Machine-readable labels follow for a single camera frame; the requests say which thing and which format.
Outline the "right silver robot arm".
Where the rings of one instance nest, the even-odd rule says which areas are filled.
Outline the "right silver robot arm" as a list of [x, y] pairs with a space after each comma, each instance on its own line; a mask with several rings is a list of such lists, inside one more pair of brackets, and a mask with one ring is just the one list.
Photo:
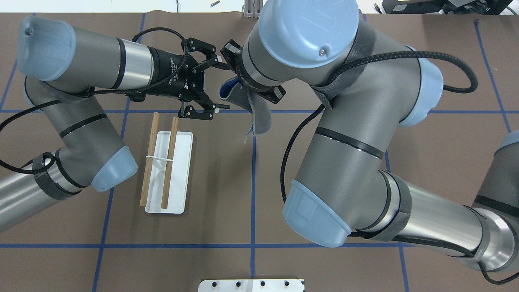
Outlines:
[[311, 85], [325, 106], [283, 208], [287, 225], [325, 247], [356, 231], [417, 239], [484, 272], [518, 270], [518, 132], [495, 151], [471, 206], [379, 170], [397, 127], [423, 121], [444, 90], [441, 54], [420, 52], [358, 16], [354, 0], [269, 0], [239, 53], [243, 84]]

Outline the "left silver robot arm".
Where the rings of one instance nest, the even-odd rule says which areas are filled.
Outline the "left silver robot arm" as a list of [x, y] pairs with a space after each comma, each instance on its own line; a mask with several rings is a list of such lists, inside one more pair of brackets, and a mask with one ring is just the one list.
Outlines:
[[43, 111], [64, 146], [37, 155], [23, 167], [1, 162], [13, 174], [1, 180], [1, 231], [92, 186], [115, 187], [137, 172], [128, 146], [96, 95], [124, 94], [141, 102], [147, 95], [180, 100], [181, 118], [211, 120], [226, 105], [204, 92], [205, 70], [230, 66], [215, 46], [180, 37], [182, 54], [27, 16], [18, 33], [18, 68], [32, 107], [1, 124]]

